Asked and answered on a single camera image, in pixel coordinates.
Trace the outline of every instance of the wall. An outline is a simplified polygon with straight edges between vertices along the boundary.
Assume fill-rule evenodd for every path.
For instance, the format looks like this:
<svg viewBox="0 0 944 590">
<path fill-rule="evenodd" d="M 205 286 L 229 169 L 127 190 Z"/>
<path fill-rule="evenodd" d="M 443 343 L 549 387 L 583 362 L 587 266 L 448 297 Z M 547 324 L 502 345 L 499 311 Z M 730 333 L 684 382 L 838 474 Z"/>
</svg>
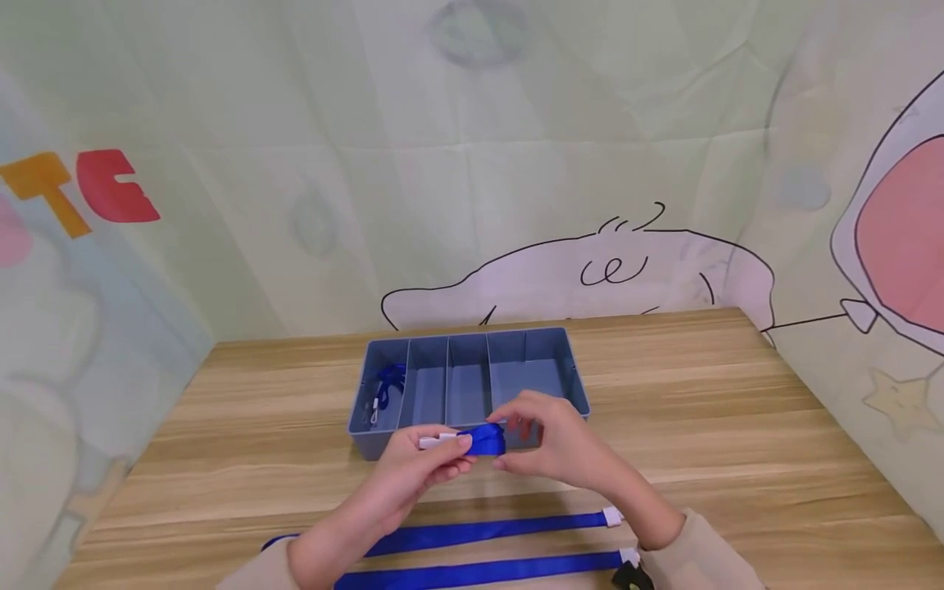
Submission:
<svg viewBox="0 0 944 590">
<path fill-rule="evenodd" d="M 942 26 L 924 0 L 819 14 L 741 243 L 776 271 L 780 354 L 944 538 Z"/>
<path fill-rule="evenodd" d="M 55 578 L 216 340 L 772 326 L 733 242 L 816 4 L 7 2 L 0 586 Z"/>
</svg>

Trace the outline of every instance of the right hand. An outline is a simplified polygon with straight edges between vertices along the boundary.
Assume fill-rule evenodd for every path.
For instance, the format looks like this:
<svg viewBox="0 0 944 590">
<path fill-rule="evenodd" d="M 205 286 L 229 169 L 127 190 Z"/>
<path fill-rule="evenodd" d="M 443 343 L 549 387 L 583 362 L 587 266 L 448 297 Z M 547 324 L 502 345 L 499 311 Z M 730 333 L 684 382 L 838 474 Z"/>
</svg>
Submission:
<svg viewBox="0 0 944 590">
<path fill-rule="evenodd" d="M 566 399 L 525 390 L 487 420 L 507 420 L 508 429 L 518 430 L 522 440 L 535 424 L 538 428 L 538 448 L 506 453 L 495 459 L 495 469 L 550 478 L 607 496 L 608 481 L 629 467 Z"/>
</svg>

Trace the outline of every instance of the wooden table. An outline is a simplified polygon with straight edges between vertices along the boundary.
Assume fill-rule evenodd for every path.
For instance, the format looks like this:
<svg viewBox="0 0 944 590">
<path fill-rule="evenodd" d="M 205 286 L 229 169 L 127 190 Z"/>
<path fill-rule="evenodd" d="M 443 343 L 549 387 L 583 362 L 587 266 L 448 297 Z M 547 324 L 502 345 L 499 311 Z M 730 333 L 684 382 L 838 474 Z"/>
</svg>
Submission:
<svg viewBox="0 0 944 590">
<path fill-rule="evenodd" d="M 942 587 L 944 548 L 740 312 L 557 324 L 569 331 L 593 428 L 673 501 L 702 512 L 770 588 Z M 345 427 L 364 344 L 377 336 L 217 346 L 59 587 L 210 588 L 268 538 L 331 510 L 370 470 Z M 408 522 L 602 506 L 589 492 L 492 472 L 484 462 L 431 490 Z M 624 525 L 362 566 L 606 550 L 631 539 Z M 607 580 L 600 573 L 514 587 Z"/>
</svg>

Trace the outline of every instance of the cartoon character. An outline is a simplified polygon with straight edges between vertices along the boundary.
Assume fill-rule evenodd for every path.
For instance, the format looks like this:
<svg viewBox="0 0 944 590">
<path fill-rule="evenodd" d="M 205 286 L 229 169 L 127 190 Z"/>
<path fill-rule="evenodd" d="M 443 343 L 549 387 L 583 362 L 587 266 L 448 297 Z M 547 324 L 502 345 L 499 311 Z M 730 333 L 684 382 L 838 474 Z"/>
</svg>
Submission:
<svg viewBox="0 0 944 590">
<path fill-rule="evenodd" d="M 9 227 L 0 220 L 0 235 Z M 19 227 L 0 265 L 0 587 L 20 587 L 55 528 L 77 469 L 76 412 L 57 388 L 87 363 L 94 297 L 71 285 L 62 257 Z"/>
<path fill-rule="evenodd" d="M 833 258 L 863 297 L 842 302 L 859 330 L 877 316 L 944 354 L 944 73 L 902 111 L 833 231 Z"/>
<path fill-rule="evenodd" d="M 747 249 L 686 229 L 614 217 L 594 233 L 529 245 L 459 282 L 380 302 L 395 329 L 739 307 L 773 325 L 773 272 Z"/>
</svg>

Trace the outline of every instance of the blue strap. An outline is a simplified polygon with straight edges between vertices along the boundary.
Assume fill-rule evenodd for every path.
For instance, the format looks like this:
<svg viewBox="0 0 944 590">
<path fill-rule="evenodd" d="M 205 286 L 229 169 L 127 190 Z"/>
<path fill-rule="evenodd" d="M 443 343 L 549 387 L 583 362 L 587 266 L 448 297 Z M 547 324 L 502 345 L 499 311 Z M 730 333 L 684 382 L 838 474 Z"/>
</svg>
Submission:
<svg viewBox="0 0 944 590">
<path fill-rule="evenodd" d="M 563 516 L 540 516 L 536 518 L 518 518 L 510 520 L 492 520 L 489 522 L 466 522 L 451 525 L 430 525 L 426 527 L 402 527 L 381 538 L 366 557 L 421 551 L 440 547 L 454 547 L 467 543 L 477 543 L 490 539 L 533 534 L 547 531 L 569 531 L 573 529 L 591 529 L 605 527 L 606 517 L 603 512 L 589 514 L 566 514 Z M 262 546 L 265 551 L 281 539 L 294 538 L 298 534 L 283 534 L 270 539 Z"/>
<path fill-rule="evenodd" d="M 499 456 L 505 454 L 505 430 L 498 424 L 486 423 L 476 426 L 472 430 L 463 430 L 460 434 L 468 434 L 472 437 L 472 447 L 466 455 L 492 455 Z"/>
<path fill-rule="evenodd" d="M 390 404 L 390 386 L 395 386 L 400 392 L 403 392 L 403 384 L 406 382 L 407 365 L 391 364 L 377 373 L 380 379 L 380 386 L 377 388 L 377 402 L 380 410 L 386 410 Z"/>
<path fill-rule="evenodd" d="M 389 569 L 345 574 L 335 590 L 432 590 L 494 582 L 511 582 L 560 576 L 584 571 L 618 569 L 623 565 L 619 551 L 532 557 L 480 564 L 436 565 L 414 569 Z"/>
</svg>

